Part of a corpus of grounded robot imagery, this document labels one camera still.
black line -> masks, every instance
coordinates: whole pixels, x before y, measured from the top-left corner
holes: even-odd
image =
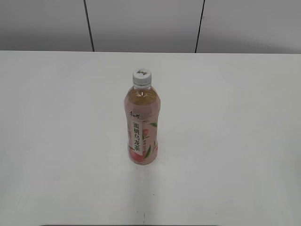
[[[202,13],[201,13],[201,19],[199,20],[198,38],[197,38],[196,50],[194,51],[194,53],[197,53],[197,49],[198,49],[198,39],[199,39],[199,32],[201,31],[201,24],[202,24],[203,13],[204,13],[204,6],[205,6],[205,0],[203,1],[203,7],[202,7]]]
[[[87,10],[86,0],[84,0],[84,6],[85,6],[85,12],[86,12],[86,18],[87,18],[87,24],[88,24],[88,29],[89,29],[89,35],[90,35],[90,41],[91,41],[92,51],[95,52],[93,38],[92,38],[92,33],[91,33],[91,27],[90,27],[90,21],[89,21],[89,16],[88,16],[88,10]]]

bottle label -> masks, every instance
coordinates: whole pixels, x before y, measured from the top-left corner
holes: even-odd
[[[133,151],[138,155],[143,155],[143,123],[141,121],[131,121],[131,141]]]
[[[133,160],[147,161],[158,151],[157,143],[158,116],[147,120],[138,120],[130,115],[128,120],[128,150]]]

table surface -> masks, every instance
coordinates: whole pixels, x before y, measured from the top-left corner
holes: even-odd
[[[159,152],[127,155],[132,71]],[[301,225],[301,55],[0,52],[0,225]]]

iced tea bottle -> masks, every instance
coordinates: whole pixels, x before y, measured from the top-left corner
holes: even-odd
[[[157,126],[160,98],[151,86],[151,72],[137,69],[133,87],[124,100],[127,116],[128,153],[137,164],[151,163],[158,153]]]

bottle cap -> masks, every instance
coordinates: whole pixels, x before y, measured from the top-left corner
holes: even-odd
[[[133,85],[136,88],[148,88],[151,86],[151,71],[139,68],[133,73]]]

